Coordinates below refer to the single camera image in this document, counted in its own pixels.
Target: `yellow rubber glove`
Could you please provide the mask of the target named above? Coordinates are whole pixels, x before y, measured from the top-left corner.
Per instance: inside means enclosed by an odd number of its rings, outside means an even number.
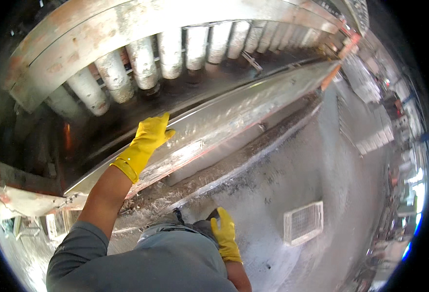
[[[235,243],[235,225],[229,213],[218,207],[218,214],[221,220],[221,228],[218,228],[216,218],[211,218],[211,229],[219,244],[219,254],[223,261],[242,262],[241,254],[237,243]]]
[[[110,165],[120,169],[135,184],[154,150],[176,133],[175,130],[166,131],[168,121],[169,113],[141,121],[130,146]]]

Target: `wet floor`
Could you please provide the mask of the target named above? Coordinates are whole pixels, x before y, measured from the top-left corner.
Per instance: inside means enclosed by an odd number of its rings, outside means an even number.
[[[339,132],[336,94],[331,85],[302,130],[182,208],[188,222],[217,206],[229,211],[254,291],[338,291],[367,251],[381,214],[388,149],[359,156]],[[323,233],[299,247],[284,245],[283,213],[318,200],[324,202]]]

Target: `gray long-sleeve shirt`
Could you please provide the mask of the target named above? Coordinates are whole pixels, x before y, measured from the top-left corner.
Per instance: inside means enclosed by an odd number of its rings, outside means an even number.
[[[107,255],[104,233],[76,222],[49,262],[48,291],[237,291],[211,239],[167,225],[151,227],[132,251]]]

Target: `cylindrical roller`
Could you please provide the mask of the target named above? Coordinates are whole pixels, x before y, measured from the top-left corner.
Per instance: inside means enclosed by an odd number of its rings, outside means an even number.
[[[311,48],[320,36],[318,29],[309,28],[304,35],[302,42],[300,43],[300,48]]]
[[[147,90],[158,82],[158,71],[154,61],[151,38],[149,36],[125,46],[132,65],[138,87]]]
[[[199,70],[205,63],[208,29],[209,27],[187,27],[185,65],[189,70]]]
[[[124,64],[118,50],[97,59],[95,65],[116,102],[124,103],[133,97],[135,91],[130,84],[127,73],[125,73]]]
[[[71,76],[67,80],[67,84],[94,115],[103,115],[109,109],[106,95],[91,75],[88,67],[84,67]]]
[[[275,52],[279,48],[279,44],[281,43],[282,37],[286,33],[288,27],[289,23],[280,23],[277,26],[274,37],[271,40],[270,51]]]
[[[278,24],[279,23],[276,21],[268,21],[262,38],[260,38],[260,43],[258,44],[258,48],[256,50],[257,52],[263,54],[270,47],[271,40],[273,39]]]
[[[232,21],[215,24],[211,28],[210,49],[208,62],[219,64],[224,57],[228,47],[229,33],[231,32]]]
[[[248,36],[246,37],[245,41],[244,50],[247,53],[252,54],[255,52],[256,48],[258,47],[258,43],[260,42],[260,38],[262,37],[266,23],[266,20],[252,21],[252,27],[250,28],[250,32],[248,32]]]
[[[246,35],[250,29],[250,23],[246,20],[234,22],[232,26],[232,36],[229,42],[228,58],[237,59],[241,55],[244,47]]]
[[[176,79],[182,72],[182,29],[180,27],[158,34],[161,72],[165,79]]]
[[[287,47],[287,44],[289,43],[289,39],[294,34],[294,31],[296,30],[297,26],[295,24],[289,24],[289,27],[287,27],[286,32],[284,33],[284,36],[282,36],[281,43],[279,44],[278,50],[284,50]]]
[[[44,102],[46,102],[54,112],[70,123],[82,125],[86,121],[87,116],[83,109],[80,108],[62,85],[49,94],[49,97],[46,98]]]
[[[299,48],[304,40],[305,35],[307,34],[307,27],[297,26],[292,34],[292,37],[289,39],[288,46],[291,48]]]

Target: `forearm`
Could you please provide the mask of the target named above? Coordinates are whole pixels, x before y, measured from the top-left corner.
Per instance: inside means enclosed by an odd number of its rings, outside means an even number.
[[[240,262],[226,261],[226,270],[228,279],[231,281],[239,292],[251,292],[252,285],[246,275],[245,269]]]
[[[132,181],[111,165],[90,191],[78,220],[95,225],[111,238],[115,219],[131,186]]]

